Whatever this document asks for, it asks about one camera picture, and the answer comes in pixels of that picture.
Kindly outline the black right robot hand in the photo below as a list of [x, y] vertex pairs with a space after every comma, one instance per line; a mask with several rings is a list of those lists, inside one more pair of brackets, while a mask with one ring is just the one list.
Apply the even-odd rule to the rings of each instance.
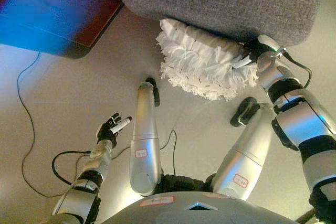
[[258, 37], [246, 42], [242, 46], [241, 54], [232, 64], [234, 69], [242, 68], [250, 63], [256, 63], [260, 55], [265, 52], [276, 52], [279, 44], [267, 35]]

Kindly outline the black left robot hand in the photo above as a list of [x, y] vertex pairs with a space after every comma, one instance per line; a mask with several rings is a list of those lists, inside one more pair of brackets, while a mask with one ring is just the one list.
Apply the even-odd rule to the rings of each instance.
[[99, 143], [102, 140], [108, 140], [111, 142], [112, 148], [115, 148], [117, 145], [117, 136], [119, 132], [123, 130], [131, 121], [131, 116], [122, 119], [119, 113], [115, 113], [105, 123], [99, 126], [96, 133], [97, 142]]

